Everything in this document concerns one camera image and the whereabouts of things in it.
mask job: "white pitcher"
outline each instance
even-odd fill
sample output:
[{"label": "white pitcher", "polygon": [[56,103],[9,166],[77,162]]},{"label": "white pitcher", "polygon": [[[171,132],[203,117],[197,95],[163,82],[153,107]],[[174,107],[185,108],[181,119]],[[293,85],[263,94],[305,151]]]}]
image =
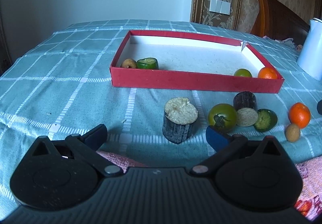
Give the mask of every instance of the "white pitcher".
[{"label": "white pitcher", "polygon": [[316,80],[322,80],[322,21],[310,20],[310,31],[297,59],[298,66]]}]

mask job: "light switch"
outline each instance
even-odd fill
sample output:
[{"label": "light switch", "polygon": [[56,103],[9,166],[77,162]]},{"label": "light switch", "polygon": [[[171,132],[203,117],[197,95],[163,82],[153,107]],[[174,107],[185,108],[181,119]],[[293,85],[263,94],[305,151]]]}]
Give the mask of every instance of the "light switch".
[{"label": "light switch", "polygon": [[222,0],[210,0],[209,11],[230,14],[230,3]]}]

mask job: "wooden headboard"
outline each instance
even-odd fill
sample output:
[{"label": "wooden headboard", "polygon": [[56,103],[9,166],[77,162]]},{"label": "wooden headboard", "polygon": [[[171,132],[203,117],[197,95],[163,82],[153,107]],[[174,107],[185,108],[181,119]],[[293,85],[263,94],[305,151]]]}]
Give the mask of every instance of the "wooden headboard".
[{"label": "wooden headboard", "polygon": [[303,45],[310,26],[278,0],[258,0],[260,11],[251,34],[268,36],[273,40],[293,38],[294,43]]}]

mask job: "pink blanket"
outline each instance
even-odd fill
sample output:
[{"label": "pink blanket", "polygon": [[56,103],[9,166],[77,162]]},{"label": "pink blanket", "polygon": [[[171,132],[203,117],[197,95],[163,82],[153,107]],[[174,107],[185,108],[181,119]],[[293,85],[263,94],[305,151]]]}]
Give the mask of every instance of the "pink blanket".
[{"label": "pink blanket", "polygon": [[[101,151],[97,153],[120,166],[124,172],[128,167],[147,167],[139,162],[113,153]],[[296,167],[302,176],[303,190],[295,204],[295,208],[309,220],[314,220],[322,213],[322,156],[296,164]]]}]

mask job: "cardboard box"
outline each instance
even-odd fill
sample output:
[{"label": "cardboard box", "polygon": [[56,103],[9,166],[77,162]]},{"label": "cardboard box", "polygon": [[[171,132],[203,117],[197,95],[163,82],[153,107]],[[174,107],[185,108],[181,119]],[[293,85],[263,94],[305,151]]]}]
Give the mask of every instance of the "cardboard box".
[{"label": "cardboard box", "polygon": [[[159,70],[121,68],[128,58],[153,57]],[[263,67],[275,69],[252,45],[240,40],[189,32],[131,30],[110,66],[115,87],[278,93],[284,79],[257,78]],[[247,69],[253,78],[233,76]]]}]

